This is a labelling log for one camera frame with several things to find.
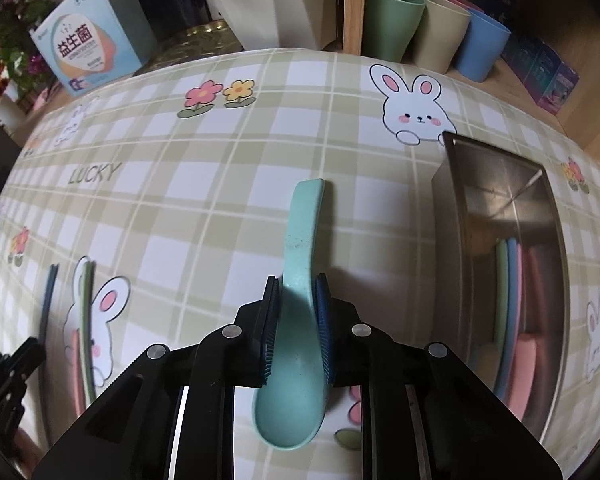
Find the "beige cup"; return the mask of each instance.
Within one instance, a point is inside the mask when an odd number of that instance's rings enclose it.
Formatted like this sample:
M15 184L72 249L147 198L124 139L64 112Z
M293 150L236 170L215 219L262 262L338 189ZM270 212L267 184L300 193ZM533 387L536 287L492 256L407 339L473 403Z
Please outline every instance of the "beige cup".
M413 61L416 66L446 73L458 49L470 12L447 0L424 0L425 9L413 37Z

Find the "green spoon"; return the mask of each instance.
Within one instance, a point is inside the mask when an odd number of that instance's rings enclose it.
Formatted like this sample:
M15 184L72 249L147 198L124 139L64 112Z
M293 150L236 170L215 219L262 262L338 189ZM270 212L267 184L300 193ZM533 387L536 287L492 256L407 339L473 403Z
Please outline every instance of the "green spoon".
M271 375L253 401L257 433L282 450L296 449L313 439L327 403L311 270L323 190L324 181L316 179L300 182L293 192Z

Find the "checkered tablecloth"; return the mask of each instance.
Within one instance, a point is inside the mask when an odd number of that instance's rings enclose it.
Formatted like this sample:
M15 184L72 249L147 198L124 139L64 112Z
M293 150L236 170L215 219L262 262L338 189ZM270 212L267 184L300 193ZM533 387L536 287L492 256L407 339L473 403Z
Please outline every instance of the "checkered tablecloth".
M300 180L327 180L315 263L334 296L400 342L429 340L431 177L443 151L437 142L405 146L385 128L373 63L307 50L231 54L131 78L45 116L0 198L0 351L37 335L46 272L59 263L47 341L55 438L74 420L63 332L79 258L96 261L94 291L115 276L130 283L128 303L106 323L109 384L150 344L198 343L261 297L267 276L282 270ZM425 73L387 66L408 85ZM600 165L516 108L431 75L459 134L535 160L550 177L568 253L570 331L544 445L570 474L600 436L600 367L586 373L596 337L589 302L600 315ZM239 84L248 81L252 88ZM347 394L316 439L294 452L257 439L251 395L236 395L237 479L359 476L360 454L333 439L353 428ZM26 400L24 425L35 432L39 410Z

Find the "metal tray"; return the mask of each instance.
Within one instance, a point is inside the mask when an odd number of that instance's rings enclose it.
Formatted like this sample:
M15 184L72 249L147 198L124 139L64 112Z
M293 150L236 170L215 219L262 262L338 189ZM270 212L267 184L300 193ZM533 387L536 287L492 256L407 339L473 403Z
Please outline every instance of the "metal tray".
M522 422L542 441L561 384L569 320L566 251L548 176L539 164L483 142L447 132L443 141L446 159L432 180L432 336L464 362L472 345L492 336L496 273L489 254L499 240L515 237L524 255L520 333L538 343Z

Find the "metal screw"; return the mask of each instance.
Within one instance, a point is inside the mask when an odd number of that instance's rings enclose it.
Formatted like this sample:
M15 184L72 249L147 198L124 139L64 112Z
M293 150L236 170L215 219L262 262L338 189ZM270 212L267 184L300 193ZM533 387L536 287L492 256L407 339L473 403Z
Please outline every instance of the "metal screw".
M429 345L429 353L433 357L446 357L448 352L449 351L446 349L446 346L444 346L442 343L433 343L432 345Z
M351 327L351 332L353 332L353 335L355 336L366 337L371 335L371 327L364 323L358 323L357 325L353 325Z
M153 345L146 351L146 356L149 359L160 359L166 352L167 349L164 348L164 345Z
M237 325L227 325L222 329L222 335L227 339L233 339L242 333L242 329Z

